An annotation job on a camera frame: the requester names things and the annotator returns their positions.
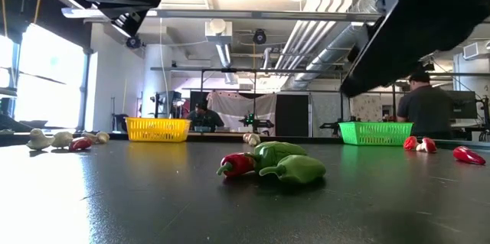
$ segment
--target man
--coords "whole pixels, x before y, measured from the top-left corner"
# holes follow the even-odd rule
[[[207,109],[205,102],[196,104],[196,109],[189,113],[187,119],[191,120],[191,129],[195,126],[209,126],[211,132],[214,132],[217,126],[224,126],[220,116],[215,111]]]
[[[449,95],[432,87],[426,72],[415,72],[408,80],[411,92],[400,101],[397,121],[413,122],[411,135],[451,139],[452,100]]]

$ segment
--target red chili pepper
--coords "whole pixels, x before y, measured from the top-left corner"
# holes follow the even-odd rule
[[[485,159],[482,158],[482,156],[477,155],[475,152],[465,146],[454,148],[454,151],[452,151],[452,155],[454,156],[454,158],[460,161],[464,161],[465,163],[485,164],[486,162]]]
[[[79,149],[87,149],[92,146],[92,141],[85,137],[80,137],[74,139],[70,146],[68,146],[68,151],[76,151]]]
[[[422,145],[426,152],[436,153],[437,151],[436,143],[431,138],[423,138]]]
[[[403,144],[403,148],[405,148],[406,150],[413,150],[417,147],[417,145],[419,144],[416,140],[417,138],[415,136],[410,136],[407,138],[407,140],[405,140],[404,144]]]
[[[245,156],[244,153],[235,153],[225,156],[221,160],[221,167],[217,170],[217,174],[224,173],[227,177],[234,177],[253,171],[253,159]]]

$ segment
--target gray table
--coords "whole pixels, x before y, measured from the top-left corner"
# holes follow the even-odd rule
[[[242,144],[0,148],[0,242],[490,243],[489,168],[445,150],[303,146],[328,170],[306,187],[218,177]]]

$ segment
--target monitor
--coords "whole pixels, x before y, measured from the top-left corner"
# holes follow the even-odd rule
[[[473,91],[447,91],[452,99],[453,119],[477,119],[476,94]]]

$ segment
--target window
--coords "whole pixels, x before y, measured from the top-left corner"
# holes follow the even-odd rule
[[[14,43],[10,39],[0,36],[0,87],[9,87],[13,52]]]
[[[22,40],[15,119],[75,129],[86,66],[82,47],[31,24]]]

